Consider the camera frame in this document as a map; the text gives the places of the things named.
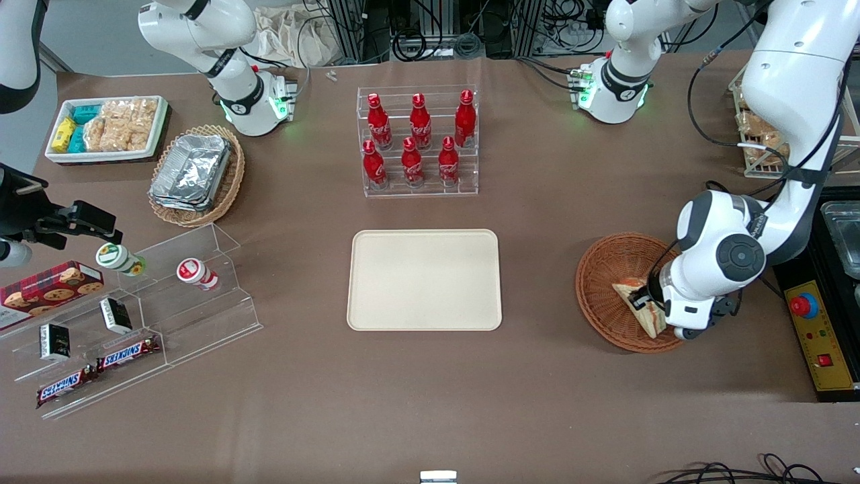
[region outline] coca-cola logo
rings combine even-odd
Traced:
[[[430,134],[430,123],[426,126],[416,126],[414,123],[409,123],[412,125],[412,134],[415,136],[427,136]]]

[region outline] coca-cola bottle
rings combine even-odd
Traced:
[[[412,126],[412,137],[415,138],[415,146],[419,150],[430,147],[430,113],[424,107],[424,95],[420,92],[412,96],[412,114],[409,115],[409,124]]]
[[[365,173],[371,189],[387,189],[388,176],[385,174],[382,155],[376,151],[376,145],[372,140],[367,140],[361,148],[365,152]]]
[[[442,151],[439,153],[439,178],[442,180],[442,186],[446,188],[457,186],[459,166],[460,156],[454,150],[454,139],[451,136],[445,136],[442,139]]]
[[[379,94],[368,94],[367,105],[370,112],[367,113],[367,124],[371,129],[371,136],[380,150],[391,148],[391,123],[388,121],[388,113],[379,101]]]
[[[460,93],[460,105],[454,115],[454,141],[457,146],[471,148],[475,145],[475,124],[478,118],[475,106],[472,105],[474,100],[475,94],[472,91],[467,89]]]
[[[403,175],[406,176],[406,184],[413,189],[420,188],[424,184],[421,153],[416,150],[415,140],[411,136],[403,139],[403,155],[400,161],[403,163]]]

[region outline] red button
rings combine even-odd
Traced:
[[[791,298],[789,307],[792,313],[800,317],[806,316],[812,311],[812,305],[809,304],[809,300],[801,295]]]

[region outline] acrylic bottle rack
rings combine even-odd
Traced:
[[[446,188],[439,179],[439,152],[442,149],[442,138],[454,135],[454,114],[460,105],[460,92],[472,90],[475,99],[477,122],[475,125],[475,142],[473,146],[457,147],[459,154],[459,183]],[[420,92],[426,100],[427,112],[431,117],[432,140],[430,148],[421,152],[424,185],[413,189],[406,184],[403,175],[403,165],[400,158],[403,154],[403,139],[411,134],[409,115],[412,113],[412,95]],[[386,189],[371,189],[370,181],[361,167],[360,161],[364,154],[361,144],[371,139],[371,131],[367,126],[367,95],[376,93],[385,112],[388,113],[391,124],[393,143],[386,151],[379,151],[383,156],[385,171],[388,174],[389,186]],[[440,195],[476,195],[478,193],[478,147],[479,127],[481,126],[481,111],[479,109],[478,91],[474,84],[443,85],[443,86],[403,86],[359,88],[356,105],[358,118],[358,157],[361,170],[361,181],[365,196],[368,198],[392,196],[440,196]]]
[[[87,364],[151,335],[162,349],[116,368],[42,405],[43,419],[59,419],[85,406],[185,363],[263,326],[254,302],[239,286],[230,253],[239,244],[214,224],[196,228],[143,251],[146,272],[128,277],[103,270],[106,287],[39,318],[0,334],[4,362],[15,369],[15,381],[32,389],[33,405],[40,388],[75,373]],[[219,277],[218,286],[202,291],[179,281],[176,266],[198,258]],[[119,335],[104,323],[99,301],[112,297],[125,303],[133,331]],[[40,359],[39,327],[46,323],[69,328],[71,357],[63,362]]]

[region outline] brown wicker basket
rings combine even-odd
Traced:
[[[245,174],[245,155],[242,152],[242,147],[239,145],[239,140],[236,139],[236,135],[224,127],[207,124],[205,126],[192,127],[185,133],[180,134],[180,136],[184,134],[200,134],[203,136],[216,134],[230,140],[230,143],[232,144],[230,157],[227,160],[227,168],[224,170],[224,176],[221,178],[221,186],[218,187],[218,193],[215,194],[215,204],[212,209],[207,212],[177,210],[175,208],[162,207],[150,199],[152,210],[156,215],[158,215],[159,219],[178,226],[190,228],[204,226],[207,223],[214,222],[227,213],[227,210],[230,209],[230,205],[233,204],[236,200],[236,196],[239,194],[239,185],[242,184],[242,176]],[[173,148],[173,144],[178,139],[179,136],[174,138],[173,141],[170,141],[170,144],[164,149],[164,152],[162,152],[161,157],[158,159],[155,173],[152,174],[153,180],[158,176],[158,171],[161,170],[161,167],[164,164],[164,159],[167,158],[167,154],[170,152],[170,149]]]
[[[646,277],[666,247],[648,235],[625,232],[603,237],[582,256],[576,269],[576,298],[588,322],[615,346],[637,353],[662,353],[681,345],[671,328],[651,339],[612,288],[626,277]],[[657,269],[677,256],[670,251]]]

